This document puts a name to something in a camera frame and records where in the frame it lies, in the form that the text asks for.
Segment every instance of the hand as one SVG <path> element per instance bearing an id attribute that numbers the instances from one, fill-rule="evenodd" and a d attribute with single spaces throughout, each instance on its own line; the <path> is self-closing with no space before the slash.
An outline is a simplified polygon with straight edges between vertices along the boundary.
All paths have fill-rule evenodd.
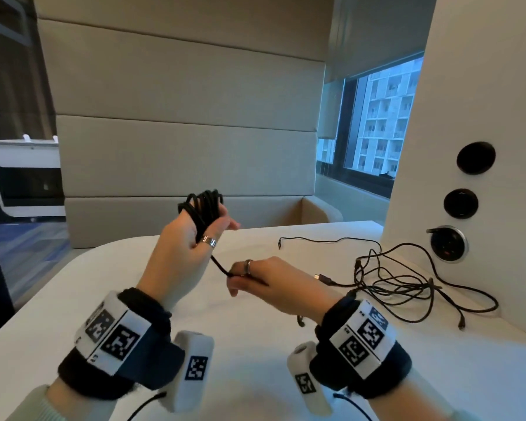
<path id="1" fill-rule="evenodd" d="M 238 276 L 226 281 L 232 297 L 238 295 L 238 290 L 249 292 L 284 313 L 310 318 L 317 324 L 343 297 L 278 257 L 252 261 L 250 272 L 251 278 L 239 276 L 245 274 L 245 262 L 234 263 L 231 273 Z"/>
<path id="2" fill-rule="evenodd" d="M 238 230 L 228 210 L 219 204 L 220 216 L 205 235 L 220 239 L 225 230 Z M 183 210 L 164 227 L 137 288 L 156 299 L 166 310 L 185 297 L 199 282 L 209 263 L 212 247 L 195 241 L 197 228 Z"/>

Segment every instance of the right hand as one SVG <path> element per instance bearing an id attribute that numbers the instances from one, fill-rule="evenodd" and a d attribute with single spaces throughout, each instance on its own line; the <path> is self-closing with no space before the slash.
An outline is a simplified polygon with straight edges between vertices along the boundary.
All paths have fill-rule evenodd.
<path id="1" fill-rule="evenodd" d="M 343 297 L 278 257 L 253 260 L 251 277 L 240 276 L 245 274 L 244 261 L 234 263 L 230 271 L 237 275 L 226 281 L 232 297 L 238 295 L 238 290 L 245 291 L 284 313 L 310 318 L 317 324 L 321 324 L 323 315 Z"/>

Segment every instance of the left hand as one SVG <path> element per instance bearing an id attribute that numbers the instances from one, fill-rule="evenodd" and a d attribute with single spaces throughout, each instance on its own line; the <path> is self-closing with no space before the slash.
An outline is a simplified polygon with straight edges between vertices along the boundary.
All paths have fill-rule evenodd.
<path id="1" fill-rule="evenodd" d="M 225 230 L 238 230 L 240 225 L 219 204 L 220 217 L 204 233 L 219 240 Z M 166 310 L 185 297 L 199 282 L 209 263 L 212 247 L 195 241 L 197 228 L 183 210 L 162 231 L 148 260 L 146 269 L 136 286 L 157 300 Z"/>

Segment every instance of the white desk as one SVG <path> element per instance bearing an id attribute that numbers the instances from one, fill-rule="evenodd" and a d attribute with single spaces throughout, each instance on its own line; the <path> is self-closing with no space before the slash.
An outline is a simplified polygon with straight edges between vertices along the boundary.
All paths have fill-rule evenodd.
<path id="1" fill-rule="evenodd" d="M 366 242 L 313 244 L 284 241 L 281 236 L 379 239 L 373 222 L 332 223 L 227 232 L 215 255 L 229 267 L 233 261 L 280 255 L 308 273 L 323 273 L 351 282 L 354 258 L 371 247 Z M 105 294 L 134 286 L 157 237 L 128 239 L 93 249 L 62 269 L 0 330 L 0 420 L 35 386 L 50 383 L 56 367 L 72 346 L 76 329 Z M 284 315 L 242 295 L 230 298 L 224 276 L 211 263 L 200 285 L 174 311 L 173 327 L 212 335 L 216 341 L 203 406 L 199 412 L 168 415 L 151 403 L 137 420 L 307 420 L 290 377 L 286 358 L 296 345 L 314 339 L 312 322 L 300 328 Z M 461 304 L 473 303 L 449 290 Z M 407 316 L 425 305 L 401 308 Z M 417 370 L 457 408 L 486 421 L 526 420 L 526 334 L 500 318 L 466 315 L 467 328 L 457 329 L 458 314 L 437 299 L 430 318 L 407 325 L 386 316 L 399 329 L 399 340 Z M 122 399 L 112 420 L 126 420 L 152 393 L 146 389 Z M 338 401 L 334 420 L 360 420 L 356 410 Z"/>

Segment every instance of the cable bundle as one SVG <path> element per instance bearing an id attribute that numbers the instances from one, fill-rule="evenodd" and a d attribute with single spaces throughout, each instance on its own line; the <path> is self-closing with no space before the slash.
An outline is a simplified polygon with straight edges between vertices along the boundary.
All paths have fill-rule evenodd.
<path id="1" fill-rule="evenodd" d="M 190 194 L 185 202 L 177 205 L 177 211 L 181 213 L 185 210 L 195 223 L 197 227 L 197 236 L 195 240 L 197 243 L 203 239 L 203 235 L 210 224 L 220 217 L 220 210 L 218 204 L 224 204 L 224 197 L 218 192 L 218 190 L 205 190 L 202 194 L 195 195 Z M 217 268 L 220 269 L 228 277 L 233 275 L 224 269 L 220 263 L 214 258 L 214 255 L 210 256 Z"/>
<path id="2" fill-rule="evenodd" d="M 407 323 L 420 323 L 423 322 L 432 312 L 432 307 L 434 306 L 435 301 L 435 294 L 439 293 L 444 300 L 446 300 L 449 304 L 451 304 L 452 307 L 454 307 L 458 313 L 460 314 L 460 321 L 458 323 L 458 328 L 460 330 L 463 330 L 466 327 L 466 318 L 464 316 L 463 312 L 467 313 L 489 313 L 491 311 L 495 311 L 499 307 L 498 300 L 490 295 L 489 293 L 478 290 L 473 287 L 468 287 L 465 285 L 457 285 L 455 283 L 450 283 L 448 281 L 445 281 L 442 279 L 435 267 L 435 263 L 431 257 L 431 255 L 428 253 L 428 251 L 421 247 L 421 245 L 413 244 L 411 242 L 404 242 L 402 244 L 396 245 L 392 249 L 383 252 L 382 246 L 378 241 L 370 240 L 370 239 L 360 239 L 360 238 L 354 238 L 354 237 L 343 237 L 340 239 L 337 239 L 335 241 L 321 241 L 321 240 L 312 240 L 308 238 L 304 238 L 302 236 L 297 237 L 281 237 L 279 239 L 278 247 L 281 249 L 281 240 L 290 240 L 290 239 L 302 239 L 305 241 L 310 242 L 322 242 L 327 244 L 334 244 L 336 242 L 340 242 L 343 240 L 355 240 L 355 241 L 366 241 L 366 242 L 373 242 L 374 244 L 377 244 L 377 246 L 380 249 L 380 252 L 377 252 L 374 249 L 371 249 L 368 252 L 368 255 L 362 255 L 360 257 L 357 257 L 354 262 L 354 271 L 353 271 L 353 283 L 351 284 L 342 284 L 337 283 L 333 281 L 332 279 L 320 275 L 319 279 L 323 283 L 329 285 L 329 286 L 335 286 L 340 288 L 351 288 L 349 293 L 347 295 L 351 295 L 353 297 L 356 297 L 358 291 L 363 291 L 366 294 L 370 295 L 372 298 L 374 298 L 379 304 L 382 305 L 388 312 L 390 312 L 395 318 L 407 322 Z M 433 278 L 426 278 L 425 276 L 421 275 L 421 273 L 413 270 L 411 267 L 403 264 L 401 261 L 398 261 L 390 256 L 391 252 L 395 251 L 397 248 L 400 248 L 402 246 L 413 246 L 416 248 L 421 249 L 426 256 L 428 257 L 428 261 L 431 264 L 432 272 L 436 279 L 438 279 L 441 283 L 444 285 L 461 289 L 461 290 L 468 290 L 472 292 L 477 292 L 478 294 L 481 294 L 487 298 L 489 298 L 492 301 L 492 305 L 489 308 L 486 309 L 471 309 L 468 307 L 461 306 L 457 304 L 454 300 L 452 300 L 451 297 L 449 297 L 448 294 L 446 294 L 442 287 L 435 285 Z M 411 273 L 408 273 L 406 275 L 393 275 L 386 267 L 382 266 L 380 263 L 380 258 L 385 257 L 388 260 L 395 261 L 396 263 L 400 264 L 404 268 L 406 268 Z M 372 262 L 372 260 L 375 259 L 377 262 L 376 267 L 371 267 L 369 270 L 366 270 L 368 265 Z M 365 277 L 369 275 L 376 273 L 378 276 L 378 279 L 374 282 L 372 282 L 371 285 L 368 285 L 365 283 Z M 383 298 L 390 298 L 393 296 L 399 296 L 401 297 L 400 300 L 397 302 L 391 302 L 386 301 Z M 394 311 L 391 309 L 395 306 L 400 306 L 403 304 L 408 303 L 411 300 L 428 300 L 428 308 L 427 311 L 423 316 L 421 316 L 418 319 L 406 319 L 398 314 L 394 313 Z M 298 324 L 303 326 L 302 319 L 298 318 Z"/>

